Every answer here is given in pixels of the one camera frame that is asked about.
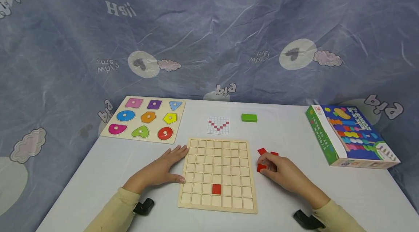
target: black clamp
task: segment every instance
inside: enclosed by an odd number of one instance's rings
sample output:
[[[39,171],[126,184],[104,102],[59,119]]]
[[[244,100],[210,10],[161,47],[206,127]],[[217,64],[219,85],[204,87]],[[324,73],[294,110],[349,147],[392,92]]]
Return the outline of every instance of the black clamp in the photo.
[[[152,199],[146,199],[143,204],[138,202],[133,212],[137,213],[140,216],[146,216],[150,213],[153,207],[154,207],[154,201]]]
[[[306,214],[302,210],[298,210],[297,212],[295,212],[293,217],[295,221],[297,221],[297,223],[300,224],[300,226],[304,229],[314,230],[326,227],[314,216],[306,216]]]

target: green box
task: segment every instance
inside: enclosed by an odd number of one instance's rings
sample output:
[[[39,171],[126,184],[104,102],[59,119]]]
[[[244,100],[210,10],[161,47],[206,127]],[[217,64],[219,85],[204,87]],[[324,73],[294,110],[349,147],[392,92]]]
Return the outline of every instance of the green box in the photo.
[[[243,122],[257,122],[258,117],[254,114],[242,114]]]

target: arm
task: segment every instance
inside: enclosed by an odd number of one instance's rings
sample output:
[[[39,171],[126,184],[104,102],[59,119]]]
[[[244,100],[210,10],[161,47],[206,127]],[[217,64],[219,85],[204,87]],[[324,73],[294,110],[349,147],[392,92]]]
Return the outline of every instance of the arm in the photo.
[[[366,232],[351,215],[314,185],[288,158],[265,153],[259,157],[258,164],[268,167],[262,169],[261,174],[309,202],[313,215],[326,227],[320,231]]]
[[[188,153],[186,146],[168,149],[161,157],[135,173],[109,200],[84,232],[126,232],[133,219],[133,210],[144,188],[166,182],[185,183],[181,175],[170,174],[171,166]]]

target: fabric backdrop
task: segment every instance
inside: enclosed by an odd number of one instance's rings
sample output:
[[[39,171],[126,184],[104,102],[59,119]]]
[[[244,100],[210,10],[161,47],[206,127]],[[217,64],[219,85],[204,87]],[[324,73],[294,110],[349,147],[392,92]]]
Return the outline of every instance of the fabric backdrop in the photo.
[[[419,0],[0,0],[0,227],[32,232],[126,95],[357,105],[419,206]]]

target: hand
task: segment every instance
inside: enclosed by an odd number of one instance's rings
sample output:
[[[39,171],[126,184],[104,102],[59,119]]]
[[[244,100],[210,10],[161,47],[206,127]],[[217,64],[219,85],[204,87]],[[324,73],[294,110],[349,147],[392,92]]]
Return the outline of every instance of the hand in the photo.
[[[267,166],[261,170],[261,174],[286,190],[302,196],[313,209],[319,209],[330,201],[330,198],[314,185],[289,158],[265,153],[259,157],[257,163]]]
[[[173,150],[169,148],[161,157],[130,177],[122,188],[141,194],[144,188],[149,185],[160,185],[166,182],[185,183],[184,177],[170,174],[169,170],[173,164],[184,158],[186,154],[188,154],[186,145],[183,147],[178,145]]]

